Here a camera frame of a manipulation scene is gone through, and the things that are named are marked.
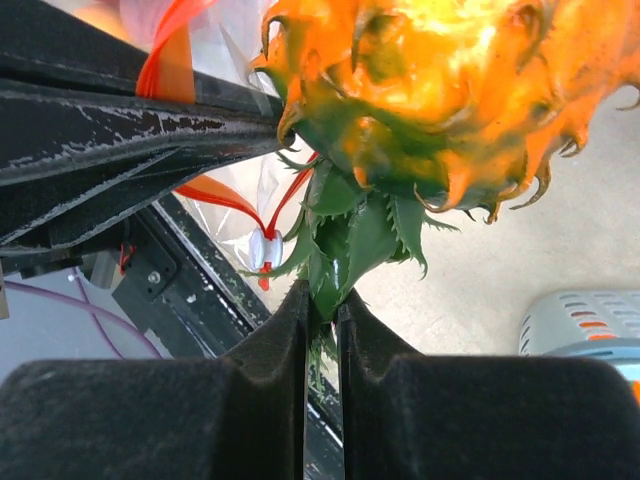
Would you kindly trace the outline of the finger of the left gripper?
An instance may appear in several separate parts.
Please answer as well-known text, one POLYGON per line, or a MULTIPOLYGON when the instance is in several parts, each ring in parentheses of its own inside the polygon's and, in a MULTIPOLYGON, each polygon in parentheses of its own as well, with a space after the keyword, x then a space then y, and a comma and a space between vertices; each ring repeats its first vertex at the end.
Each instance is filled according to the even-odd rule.
POLYGON ((1 253, 87 242, 208 170, 274 152, 270 95, 216 74, 191 104, 135 92, 144 30, 110 1, 1 5, 1 253))

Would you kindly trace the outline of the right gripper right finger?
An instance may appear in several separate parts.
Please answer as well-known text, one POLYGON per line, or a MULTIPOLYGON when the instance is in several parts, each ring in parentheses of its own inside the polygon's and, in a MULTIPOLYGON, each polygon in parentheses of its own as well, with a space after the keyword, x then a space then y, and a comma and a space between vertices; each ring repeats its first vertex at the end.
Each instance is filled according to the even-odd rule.
POLYGON ((602 361, 425 355, 356 293, 337 326, 349 479, 639 475, 639 405, 602 361))

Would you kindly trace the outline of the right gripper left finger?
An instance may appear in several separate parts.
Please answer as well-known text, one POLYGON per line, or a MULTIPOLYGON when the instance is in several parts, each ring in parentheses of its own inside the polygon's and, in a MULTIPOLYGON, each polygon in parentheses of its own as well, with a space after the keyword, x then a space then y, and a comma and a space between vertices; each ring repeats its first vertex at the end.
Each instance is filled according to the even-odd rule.
POLYGON ((299 479, 309 293, 215 359, 35 361, 1 387, 5 479, 299 479))

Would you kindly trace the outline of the orange peeled fruit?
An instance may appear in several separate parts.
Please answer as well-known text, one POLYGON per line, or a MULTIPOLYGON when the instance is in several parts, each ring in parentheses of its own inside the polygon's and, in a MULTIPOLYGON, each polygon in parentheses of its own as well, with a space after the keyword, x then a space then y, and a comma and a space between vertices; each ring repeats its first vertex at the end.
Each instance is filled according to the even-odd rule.
POLYGON ((639 84, 635 1, 277 1, 251 61, 283 102, 277 136, 314 151, 289 258, 314 305, 309 360, 338 357, 335 316, 385 263, 425 265, 451 210, 525 208, 554 155, 579 154, 606 98, 639 84))

